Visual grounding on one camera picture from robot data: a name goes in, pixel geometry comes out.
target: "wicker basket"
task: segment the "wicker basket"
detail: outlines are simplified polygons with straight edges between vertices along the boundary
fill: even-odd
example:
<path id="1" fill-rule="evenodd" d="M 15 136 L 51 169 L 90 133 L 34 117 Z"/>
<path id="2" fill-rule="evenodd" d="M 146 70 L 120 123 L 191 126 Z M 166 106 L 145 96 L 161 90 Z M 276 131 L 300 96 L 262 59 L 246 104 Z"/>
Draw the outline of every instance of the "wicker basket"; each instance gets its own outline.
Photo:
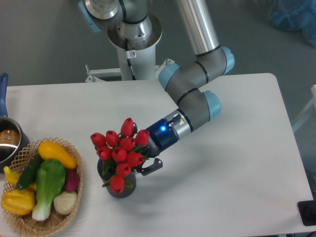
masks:
<path id="1" fill-rule="evenodd" d="M 81 158 L 78 153 L 78 151 L 75 149 L 73 145 L 71 145 L 69 142 L 64 141 L 59 138 L 44 138 L 43 140 L 38 140 L 37 142 L 33 142 L 29 144 L 27 147 L 23 148 L 19 152 L 19 154 L 14 158 L 14 161 L 12 161 L 12 165 L 10 166 L 10 169 L 12 171 L 21 173 L 26 165 L 29 163 L 29 161 L 34 157 L 34 155 L 38 151 L 38 146 L 43 141 L 52 141 L 56 142 L 60 145 L 62 145 L 76 160 L 78 166 L 77 166 L 77 173 L 80 175 L 80 184 L 77 189 L 77 202 L 73 208 L 73 210 L 68 215 L 62 215 L 59 214 L 54 207 L 51 210 L 50 216 L 44 220 L 44 221 L 36 221 L 32 218 L 32 213 L 19 216 L 12 214 L 6 210 L 3 211 L 4 219 L 10 226 L 10 228 L 17 234 L 21 236 L 35 236 L 35 237 L 45 237 L 52 235 L 56 233 L 57 231 L 64 228 L 66 225 L 69 224 L 69 222 L 74 217 L 81 198 L 82 194 L 82 183 L 83 183 L 83 175 L 82 175 L 82 163 Z M 6 182 L 4 184 L 4 190 L 3 192 L 7 192 L 10 190 L 13 190 L 14 187 Z"/>

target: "tulip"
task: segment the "tulip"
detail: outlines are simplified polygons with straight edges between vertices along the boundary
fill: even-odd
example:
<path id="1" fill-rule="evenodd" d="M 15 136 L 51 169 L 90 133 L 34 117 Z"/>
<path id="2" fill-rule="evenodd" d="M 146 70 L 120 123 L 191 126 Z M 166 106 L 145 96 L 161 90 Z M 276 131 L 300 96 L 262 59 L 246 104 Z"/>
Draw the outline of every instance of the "tulip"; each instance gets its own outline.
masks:
<path id="1" fill-rule="evenodd" d="M 129 137 L 129 136 L 132 136 L 134 134 L 134 122 L 131 118 L 127 118 L 121 129 L 120 129 L 120 132 L 121 134 L 124 136 L 124 137 Z"/>
<path id="2" fill-rule="evenodd" d="M 118 164 L 116 168 L 116 173 L 120 177 L 126 177 L 127 175 L 130 174 L 130 172 L 131 172 L 131 168 L 128 163 Z"/>
<path id="3" fill-rule="evenodd" d="M 144 156 L 137 152 L 130 152 L 127 154 L 126 162 L 130 167 L 136 167 L 144 162 Z"/>
<path id="4" fill-rule="evenodd" d="M 107 142 L 107 139 L 106 137 L 101 134 L 101 133 L 93 133 L 91 136 L 90 136 L 91 140 L 92 140 L 92 143 L 94 146 L 96 146 L 97 148 L 100 148 L 102 146 L 105 146 L 106 145 L 106 142 Z"/>
<path id="5" fill-rule="evenodd" d="M 140 130 L 135 138 L 135 142 L 139 146 L 144 146 L 148 143 L 149 140 L 149 131 L 148 130 Z"/>
<path id="6" fill-rule="evenodd" d="M 119 142 L 119 146 L 129 152 L 135 147 L 135 139 L 132 137 L 125 137 Z"/>
<path id="7" fill-rule="evenodd" d="M 123 192 L 124 186 L 125 186 L 124 179 L 120 176 L 114 176 L 110 180 L 110 187 L 113 190 L 113 192 L 117 194 L 120 194 L 121 192 Z"/>
<path id="8" fill-rule="evenodd" d="M 106 139 L 110 147 L 115 147 L 115 145 L 119 143 L 119 136 L 114 131 L 107 131 Z"/>
<path id="9" fill-rule="evenodd" d="M 97 154 L 101 160 L 111 159 L 111 149 L 107 146 L 100 147 L 97 150 Z"/>
<path id="10" fill-rule="evenodd" d="M 122 147 L 115 147 L 112 151 L 112 157 L 117 163 L 124 162 L 127 157 L 127 152 Z"/>

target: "pot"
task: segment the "pot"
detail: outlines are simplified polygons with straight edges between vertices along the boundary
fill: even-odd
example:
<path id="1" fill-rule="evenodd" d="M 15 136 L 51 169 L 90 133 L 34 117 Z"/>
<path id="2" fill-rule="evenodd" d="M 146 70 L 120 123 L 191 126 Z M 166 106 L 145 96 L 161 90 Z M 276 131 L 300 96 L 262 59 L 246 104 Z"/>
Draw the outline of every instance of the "pot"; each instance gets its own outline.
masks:
<path id="1" fill-rule="evenodd" d="M 0 173 L 3 173 L 3 168 L 10 166 L 19 151 L 29 144 L 29 139 L 20 125 L 8 118 L 5 105 L 8 79 L 7 73 L 0 75 Z"/>
<path id="2" fill-rule="evenodd" d="M 112 177 L 112 175 L 114 175 L 115 170 L 112 170 L 112 172 L 108 172 L 105 175 L 102 175 L 103 167 L 104 167 L 104 162 L 101 159 L 99 159 L 98 164 L 97 164 L 97 170 L 98 170 L 98 173 L 99 173 L 103 183 L 105 184 Z M 125 177 L 125 180 L 130 182 L 133 185 L 133 187 L 131 187 L 131 188 L 125 187 L 122 193 L 117 194 L 111 189 L 110 186 L 107 186 L 106 188 L 107 188 L 109 194 L 111 194 L 115 198 L 126 198 L 129 195 L 131 195 L 136 188 L 136 176 L 135 176 L 135 174 L 130 173 L 129 175 L 127 175 Z"/>

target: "pot handle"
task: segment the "pot handle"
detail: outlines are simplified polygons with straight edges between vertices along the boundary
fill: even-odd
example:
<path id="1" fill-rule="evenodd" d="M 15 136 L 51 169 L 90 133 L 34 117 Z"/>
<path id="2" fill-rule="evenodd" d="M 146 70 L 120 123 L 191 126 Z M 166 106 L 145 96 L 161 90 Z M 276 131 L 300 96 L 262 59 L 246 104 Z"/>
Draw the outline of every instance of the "pot handle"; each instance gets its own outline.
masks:
<path id="1" fill-rule="evenodd" d="M 5 105 L 6 88 L 8 86 L 9 76 L 7 73 L 0 75 L 0 117 L 8 117 Z"/>

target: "light blue joint cap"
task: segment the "light blue joint cap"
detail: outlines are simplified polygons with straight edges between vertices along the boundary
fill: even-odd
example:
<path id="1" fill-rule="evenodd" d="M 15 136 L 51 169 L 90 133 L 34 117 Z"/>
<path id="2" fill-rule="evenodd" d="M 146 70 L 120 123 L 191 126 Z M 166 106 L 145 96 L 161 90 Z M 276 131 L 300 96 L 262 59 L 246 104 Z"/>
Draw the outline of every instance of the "light blue joint cap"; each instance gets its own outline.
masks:
<path id="1" fill-rule="evenodd" d="M 222 47 L 223 51 L 226 54 L 226 59 L 227 59 L 227 64 L 226 64 L 226 70 L 224 74 L 229 72 L 235 65 L 235 58 L 234 55 L 232 54 L 231 50 L 227 47 Z"/>
<path id="2" fill-rule="evenodd" d="M 97 25 L 94 23 L 94 21 L 91 19 L 89 13 L 87 12 L 87 10 L 85 9 L 82 1 L 80 1 L 78 3 L 78 7 L 81 11 L 81 13 L 83 14 L 83 17 L 86 21 L 86 23 L 89 25 L 90 29 L 93 31 L 93 33 L 97 33 L 100 32 L 101 30 L 99 29 L 99 27 L 97 27 Z"/>
<path id="3" fill-rule="evenodd" d="M 178 70 L 178 68 L 180 68 L 180 66 L 176 63 L 173 63 L 173 64 L 166 66 L 159 73 L 158 80 L 165 91 L 166 91 L 166 88 L 167 88 L 167 85 L 168 85 L 170 78 L 175 73 L 175 71 Z"/>
<path id="4" fill-rule="evenodd" d="M 209 120 L 215 119 L 222 111 L 222 104 L 218 97 L 210 90 L 203 92 L 208 103 Z"/>

